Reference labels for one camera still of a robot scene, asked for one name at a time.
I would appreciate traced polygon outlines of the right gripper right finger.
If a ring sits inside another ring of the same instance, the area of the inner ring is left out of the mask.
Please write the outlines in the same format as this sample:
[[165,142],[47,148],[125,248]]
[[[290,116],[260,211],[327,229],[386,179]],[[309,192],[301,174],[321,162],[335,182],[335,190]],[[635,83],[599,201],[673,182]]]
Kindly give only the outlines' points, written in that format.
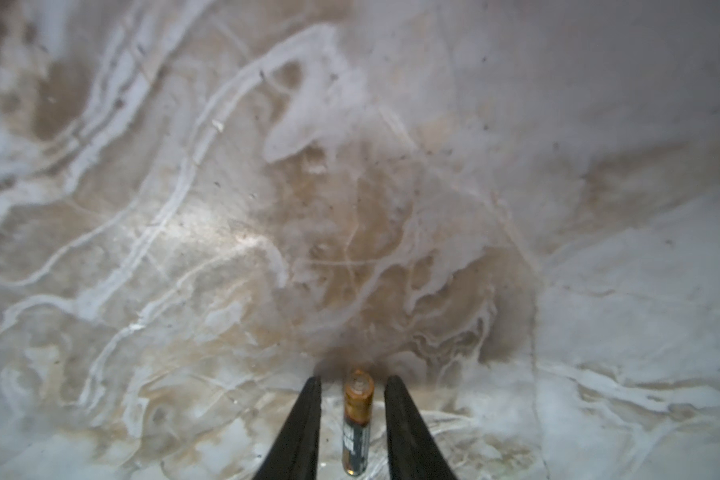
[[384,400],[390,478],[456,480],[399,376],[387,379]]

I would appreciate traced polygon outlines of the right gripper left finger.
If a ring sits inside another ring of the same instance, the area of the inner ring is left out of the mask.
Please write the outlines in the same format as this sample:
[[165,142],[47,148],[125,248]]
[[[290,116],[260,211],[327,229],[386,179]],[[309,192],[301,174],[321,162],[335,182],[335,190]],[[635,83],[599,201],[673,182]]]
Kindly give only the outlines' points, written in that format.
[[294,403],[255,480],[315,480],[318,470],[322,383],[309,378]]

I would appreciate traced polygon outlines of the AAA battery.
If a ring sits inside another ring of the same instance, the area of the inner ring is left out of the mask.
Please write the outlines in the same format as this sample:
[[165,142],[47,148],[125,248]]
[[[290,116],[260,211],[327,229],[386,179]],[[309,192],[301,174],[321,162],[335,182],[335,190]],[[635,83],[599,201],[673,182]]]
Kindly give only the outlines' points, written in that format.
[[372,377],[362,370],[352,371],[344,382],[342,463],[353,477],[368,464],[374,388]]

